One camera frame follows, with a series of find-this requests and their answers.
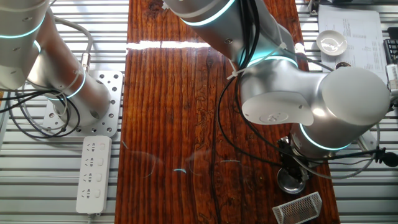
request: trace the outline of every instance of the small dish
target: small dish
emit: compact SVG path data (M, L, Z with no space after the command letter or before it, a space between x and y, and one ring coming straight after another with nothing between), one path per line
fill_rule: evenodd
M334 30L325 30L317 37L319 49L330 56L337 56L347 49L347 40L343 34Z

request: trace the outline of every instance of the wooden table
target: wooden table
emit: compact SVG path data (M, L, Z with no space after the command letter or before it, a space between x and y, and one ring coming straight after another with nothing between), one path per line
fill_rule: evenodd
M294 41L303 42L295 1L266 3ZM163 10L160 0L130 1L127 39L202 42L170 10ZM308 70L305 62L299 64ZM237 153L223 139L215 108L231 72L228 61L208 47L129 51L116 224L277 223L272 207L316 191L323 200L322 214L311 223L340 222L330 180L314 177L304 193L287 195L276 182L278 167ZM279 161L279 154L255 137L234 110L232 88L222 102L221 119L237 145ZM290 130L288 124L257 127L272 142ZM325 165L317 171L330 174Z

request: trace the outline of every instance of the electrical outlet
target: electrical outlet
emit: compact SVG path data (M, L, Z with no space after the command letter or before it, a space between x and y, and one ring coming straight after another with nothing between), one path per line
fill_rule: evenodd
M81 152L76 211L101 213L106 209L112 140L107 136L86 137Z

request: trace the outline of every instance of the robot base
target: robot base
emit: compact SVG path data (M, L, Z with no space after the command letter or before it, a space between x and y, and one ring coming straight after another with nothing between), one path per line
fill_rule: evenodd
M119 110L121 93L123 87L123 75L116 71L90 71L90 76L95 80L102 82L111 95L111 103L108 112L95 124L90 126L82 126L72 132L69 136L108 136L112 137L118 130ZM43 126L49 128L57 128L65 124L59 116L54 113L53 104L48 100L45 110ZM71 131L74 127L67 126L66 133ZM54 134L56 131L47 131L49 134Z

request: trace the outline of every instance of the white mesh box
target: white mesh box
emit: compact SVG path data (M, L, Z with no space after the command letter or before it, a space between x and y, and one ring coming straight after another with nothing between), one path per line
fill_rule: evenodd
M322 199L318 192L272 208L279 224L300 224L319 216Z

